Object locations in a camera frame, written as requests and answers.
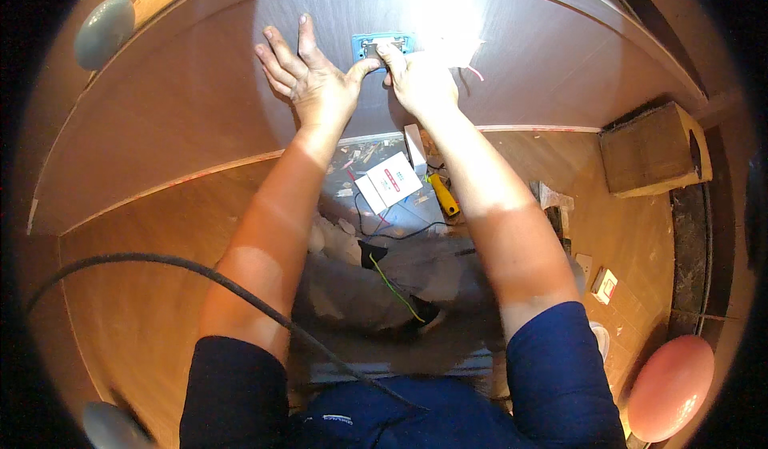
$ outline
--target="yellow-green wire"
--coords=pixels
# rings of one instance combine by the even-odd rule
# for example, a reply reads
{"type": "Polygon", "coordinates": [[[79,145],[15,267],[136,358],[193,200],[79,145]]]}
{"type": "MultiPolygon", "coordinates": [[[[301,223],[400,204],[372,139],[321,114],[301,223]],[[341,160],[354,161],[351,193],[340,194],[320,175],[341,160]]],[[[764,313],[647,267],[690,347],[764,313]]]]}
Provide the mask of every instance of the yellow-green wire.
{"type": "Polygon", "coordinates": [[[396,290],[395,290],[395,288],[393,288],[391,284],[389,284],[389,281],[387,281],[387,280],[386,280],[386,276],[385,276],[385,275],[384,275],[384,273],[381,271],[381,268],[379,268],[379,264],[377,264],[377,263],[376,263],[376,260],[375,260],[375,259],[373,259],[373,254],[369,254],[369,255],[368,255],[368,257],[370,257],[370,258],[371,258],[371,262],[373,262],[373,265],[376,267],[376,270],[377,270],[377,271],[379,271],[379,274],[381,274],[381,275],[382,275],[382,279],[384,279],[384,283],[386,284],[386,286],[387,286],[387,287],[388,287],[388,288],[389,288],[389,289],[390,289],[392,292],[394,292],[394,293],[395,293],[395,295],[397,296],[397,299],[400,299],[400,300],[402,301],[402,303],[403,303],[403,304],[405,304],[406,306],[408,306],[408,310],[411,312],[411,314],[413,314],[413,317],[417,318],[417,319],[418,319],[419,321],[421,321],[421,322],[426,322],[424,319],[421,319],[420,317],[418,317],[418,314],[416,314],[416,311],[414,311],[414,310],[413,310],[413,308],[411,307],[411,305],[410,305],[410,304],[408,304],[408,301],[406,301],[405,299],[403,299],[403,298],[402,298],[402,296],[400,295],[400,293],[399,293],[398,291],[396,291],[396,290]]]}

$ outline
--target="white box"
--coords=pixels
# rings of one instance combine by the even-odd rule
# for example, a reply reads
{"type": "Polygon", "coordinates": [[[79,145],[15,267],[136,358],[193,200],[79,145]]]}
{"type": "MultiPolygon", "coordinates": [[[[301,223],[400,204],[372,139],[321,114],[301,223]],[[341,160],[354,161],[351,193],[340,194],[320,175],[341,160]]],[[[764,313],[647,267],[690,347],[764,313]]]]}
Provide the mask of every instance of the white box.
{"type": "Polygon", "coordinates": [[[601,267],[598,276],[594,278],[592,283],[592,295],[595,299],[608,305],[610,297],[614,294],[614,289],[619,283],[613,272],[608,268],[601,267]]]}
{"type": "Polygon", "coordinates": [[[422,181],[402,152],[373,166],[355,184],[376,214],[422,188],[422,181]]]}
{"type": "Polygon", "coordinates": [[[373,211],[374,214],[381,213],[386,209],[387,205],[384,204],[382,197],[376,192],[376,188],[373,187],[371,178],[368,177],[367,174],[358,180],[355,180],[355,184],[357,184],[357,188],[362,193],[362,197],[366,198],[366,202],[371,207],[371,211],[373,211]]]}
{"type": "Polygon", "coordinates": [[[418,133],[418,126],[409,124],[406,126],[406,146],[408,147],[408,156],[411,156],[411,165],[413,172],[418,176],[427,174],[427,156],[424,152],[424,143],[418,133]]]}

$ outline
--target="electrical wire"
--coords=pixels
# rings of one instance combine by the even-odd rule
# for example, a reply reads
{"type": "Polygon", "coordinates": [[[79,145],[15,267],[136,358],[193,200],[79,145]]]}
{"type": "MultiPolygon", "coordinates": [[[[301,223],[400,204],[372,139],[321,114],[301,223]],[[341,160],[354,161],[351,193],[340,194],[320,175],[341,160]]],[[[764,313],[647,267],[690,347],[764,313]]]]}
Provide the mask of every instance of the electrical wire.
{"type": "Polygon", "coordinates": [[[484,80],[485,80],[485,78],[482,76],[482,74],[480,74],[480,71],[479,71],[479,70],[477,70],[477,69],[473,68],[473,67],[472,67],[472,66],[470,66],[469,64],[467,64],[467,69],[468,69],[468,70],[471,70],[473,73],[475,73],[475,76],[477,76],[478,78],[480,78],[480,82],[482,82],[482,81],[484,81],[484,80]]]}
{"type": "Polygon", "coordinates": [[[188,259],[179,257],[177,255],[155,254],[153,252],[115,252],[112,254],[94,255],[85,259],[80,259],[78,261],[72,262],[71,264],[67,264],[66,266],[62,267],[59,271],[56,271],[51,277],[51,279],[43,283],[38,288],[38,290],[33,294],[32,298],[27,303],[24,310],[25,314],[29,315],[29,313],[34,309],[35,305],[38,303],[40,298],[42,298],[45,292],[50,290],[54,286],[54,284],[56,284],[56,282],[59,282],[63,278],[72,274],[73,272],[76,272],[81,269],[85,269],[94,265],[109,264],[111,262],[128,262],[128,261],[157,262],[165,265],[174,265],[176,267],[186,269],[187,271],[196,272],[197,274],[200,274],[210,279],[211,281],[216,282],[217,284],[223,286],[225,289],[228,289],[229,291],[233,292],[235,295],[238,295],[241,299],[243,299],[248,304],[251,304],[256,309],[268,315],[275,322],[282,325],[285,329],[288,329],[294,335],[297,335],[299,339],[302,339],[304,342],[308,343],[310,346],[319,350],[323,355],[325,355],[326,358],[329,358],[331,362],[335,364],[339,369],[349,374],[350,376],[356,378],[358,381],[362,382],[363,384],[369,385],[371,387],[375,387],[376,389],[379,389],[379,391],[384,392],[385,394],[388,394],[392,398],[400,401],[401,403],[405,404],[408,407],[414,407],[421,411],[429,412],[429,409],[427,407],[410,402],[408,399],[404,398],[403,396],[400,396],[400,394],[398,394],[397,392],[394,392],[392,389],[383,385],[381,382],[364,375],[360,371],[356,370],[354,367],[351,367],[350,365],[342,361],[341,358],[339,358],[339,356],[334,354],[329,348],[326,348],[320,341],[315,339],[315,337],[312,336],[309,332],[305,331],[296,323],[286,318],[284,315],[280,314],[278,311],[274,310],[272,306],[270,306],[269,304],[265,303],[264,301],[257,298],[250,292],[246,291],[243,286],[237,284],[232,279],[227,278],[225,275],[221,274],[220,272],[206,265],[200,264],[199,262],[190,261],[188,259]]]}
{"type": "Polygon", "coordinates": [[[395,241],[402,241],[404,239],[408,239],[409,237],[413,237],[414,235],[421,234],[424,231],[427,231],[429,228],[431,228],[431,227],[433,227],[435,225],[444,225],[446,227],[454,226],[453,224],[443,223],[442,221],[435,221],[434,223],[431,223],[431,224],[426,225],[425,227],[422,227],[418,231],[415,231],[415,232],[410,233],[410,234],[403,235],[401,237],[397,237],[397,236],[389,235],[389,234],[376,234],[376,233],[366,234],[366,232],[362,230],[362,213],[360,213],[360,207],[357,205],[357,196],[359,196],[360,194],[361,193],[355,194],[354,203],[355,203],[355,210],[357,211],[357,219],[360,222],[360,233],[363,234],[365,237],[386,237],[387,239],[394,239],[395,241]]]}
{"type": "Polygon", "coordinates": [[[400,295],[400,293],[398,291],[396,291],[395,288],[393,288],[391,284],[389,284],[389,281],[387,280],[386,276],[384,275],[384,271],[382,271],[381,268],[379,267],[379,263],[376,262],[375,259],[373,259],[373,254],[369,253],[368,257],[370,257],[371,262],[373,262],[373,265],[376,267],[376,270],[379,271],[379,274],[381,274],[381,277],[382,277],[382,279],[384,279],[384,283],[386,284],[386,286],[389,288],[390,291],[392,291],[392,293],[394,295],[397,296],[397,299],[400,299],[402,301],[402,303],[405,304],[408,307],[408,310],[411,312],[411,314],[413,314],[413,317],[417,318],[420,322],[426,322],[424,319],[421,319],[420,317],[418,317],[418,314],[416,314],[416,311],[414,311],[413,308],[411,307],[411,305],[408,304],[408,301],[406,301],[405,298],[403,298],[400,295]]]}

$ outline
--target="wall outlet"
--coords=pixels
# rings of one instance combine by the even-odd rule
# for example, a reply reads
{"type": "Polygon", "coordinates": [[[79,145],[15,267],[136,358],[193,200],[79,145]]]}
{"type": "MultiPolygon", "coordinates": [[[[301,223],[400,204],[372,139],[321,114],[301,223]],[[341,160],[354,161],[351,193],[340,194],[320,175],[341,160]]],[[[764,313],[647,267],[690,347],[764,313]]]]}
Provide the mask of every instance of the wall outlet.
{"type": "MultiPolygon", "coordinates": [[[[413,52],[413,34],[403,32],[378,32],[370,34],[354,34],[352,36],[352,59],[357,62],[365,58],[381,60],[376,52],[376,45],[389,42],[402,51],[403,54],[413,52]]],[[[382,64],[373,72],[386,72],[386,65],[382,64]]]]}

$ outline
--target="black cable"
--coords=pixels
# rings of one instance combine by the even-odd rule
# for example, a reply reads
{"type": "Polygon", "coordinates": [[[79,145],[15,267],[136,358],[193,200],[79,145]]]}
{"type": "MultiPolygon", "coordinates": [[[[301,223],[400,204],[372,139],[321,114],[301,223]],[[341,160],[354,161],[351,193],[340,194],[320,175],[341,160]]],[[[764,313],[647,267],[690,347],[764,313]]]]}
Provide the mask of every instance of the black cable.
{"type": "Polygon", "coordinates": [[[408,239],[409,237],[413,237],[414,235],[421,234],[424,231],[428,230],[430,227],[432,227],[434,225],[437,225],[437,224],[442,224],[442,225],[444,225],[446,227],[454,226],[453,224],[443,223],[442,221],[435,221],[434,223],[429,224],[426,227],[422,227],[421,229],[419,229],[418,231],[416,231],[414,233],[410,233],[410,234],[407,234],[407,235],[404,235],[404,236],[401,236],[401,237],[396,237],[394,235],[389,235],[389,234],[376,234],[376,233],[366,234],[366,232],[362,230],[362,214],[360,213],[360,207],[357,206],[357,196],[359,196],[360,194],[362,194],[362,193],[355,194],[355,198],[354,198],[355,210],[357,211],[357,220],[358,220],[358,222],[360,222],[360,233],[363,234],[365,237],[386,237],[387,239],[394,239],[395,241],[402,241],[403,239],[408,239]]]}
{"type": "Polygon", "coordinates": [[[278,311],[274,310],[272,306],[270,306],[269,304],[265,303],[264,301],[257,298],[250,292],[246,291],[245,288],[243,288],[243,286],[237,284],[232,279],[227,278],[225,275],[221,274],[215,269],[211,269],[206,265],[202,265],[199,262],[190,261],[188,259],[179,257],[177,255],[154,254],[152,252],[115,252],[113,254],[94,255],[91,257],[87,257],[85,259],[80,259],[78,261],[72,262],[71,264],[67,264],[66,266],[62,267],[59,271],[56,271],[56,273],[53,274],[51,279],[43,283],[38,288],[38,290],[33,294],[32,298],[27,303],[26,310],[25,310],[26,314],[28,315],[30,311],[34,309],[34,306],[37,304],[38,300],[40,300],[40,298],[43,296],[43,294],[45,294],[46,291],[51,289],[56,282],[72,274],[72,272],[76,272],[76,271],[79,271],[80,269],[85,269],[93,265],[108,264],[110,262],[127,262],[127,261],[159,262],[160,264],[175,265],[176,267],[186,269],[187,271],[197,272],[197,274],[203,275],[206,278],[210,279],[211,281],[214,281],[217,284],[222,285],[225,289],[232,291],[234,294],[238,295],[245,302],[247,302],[248,304],[251,304],[256,309],[268,315],[278,324],[282,325],[284,328],[293,332],[293,334],[298,335],[300,339],[302,339],[304,342],[309,343],[314,348],[320,350],[320,352],[324,354],[326,358],[329,358],[333,364],[338,366],[342,371],[356,378],[358,381],[379,389],[380,391],[392,396],[396,400],[400,401],[401,403],[409,407],[414,407],[419,410],[429,412],[429,409],[427,407],[410,402],[408,399],[405,399],[403,396],[400,396],[398,393],[394,392],[392,389],[378,382],[376,379],[371,379],[370,377],[362,374],[360,371],[357,371],[354,367],[351,367],[350,365],[346,364],[344,361],[342,361],[339,358],[339,356],[333,354],[333,352],[331,352],[329,348],[326,348],[320,341],[315,339],[314,336],[312,336],[309,332],[305,331],[304,329],[301,329],[301,327],[299,327],[296,323],[286,318],[284,315],[280,314],[278,311]]]}

